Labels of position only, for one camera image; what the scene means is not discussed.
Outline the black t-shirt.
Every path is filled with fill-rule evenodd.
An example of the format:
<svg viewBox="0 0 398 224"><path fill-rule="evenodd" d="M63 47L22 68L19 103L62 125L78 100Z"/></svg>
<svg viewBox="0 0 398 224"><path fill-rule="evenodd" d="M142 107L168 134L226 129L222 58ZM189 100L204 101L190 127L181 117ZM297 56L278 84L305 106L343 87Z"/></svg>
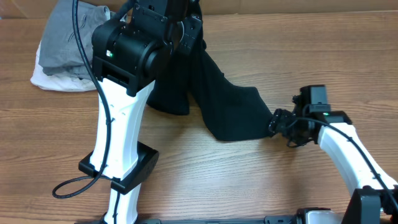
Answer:
<svg viewBox="0 0 398 224"><path fill-rule="evenodd" d="M268 138L272 113L257 88L230 83L206 52L199 31L190 55L176 53L155 81L147 104L158 111L188 115L192 94L206 127L220 141Z"/></svg>

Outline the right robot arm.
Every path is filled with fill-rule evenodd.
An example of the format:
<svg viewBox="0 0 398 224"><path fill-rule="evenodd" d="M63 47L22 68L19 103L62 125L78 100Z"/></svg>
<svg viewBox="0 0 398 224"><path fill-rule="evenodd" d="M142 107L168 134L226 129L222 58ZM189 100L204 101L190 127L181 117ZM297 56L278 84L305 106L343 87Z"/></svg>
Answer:
<svg viewBox="0 0 398 224"><path fill-rule="evenodd" d="M293 111L277 109L269 125L296 148L314 142L338 169L351 199L343 215L329 208L301 208L290 223L397 223L397 181L373 159L344 111L333 111L324 85L309 85L292 98Z"/></svg>

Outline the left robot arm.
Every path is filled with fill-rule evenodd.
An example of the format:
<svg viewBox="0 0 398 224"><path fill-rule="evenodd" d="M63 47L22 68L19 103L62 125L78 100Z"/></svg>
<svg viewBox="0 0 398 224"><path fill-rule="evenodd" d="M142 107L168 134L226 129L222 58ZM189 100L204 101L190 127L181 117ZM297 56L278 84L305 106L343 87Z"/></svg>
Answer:
<svg viewBox="0 0 398 224"><path fill-rule="evenodd" d="M98 129L95 148L79 168L111 182L101 223L137 221L141 184L159 158L138 140L142 115L172 55L191 52L202 26L198 6L197 1L128 1L93 32Z"/></svg>

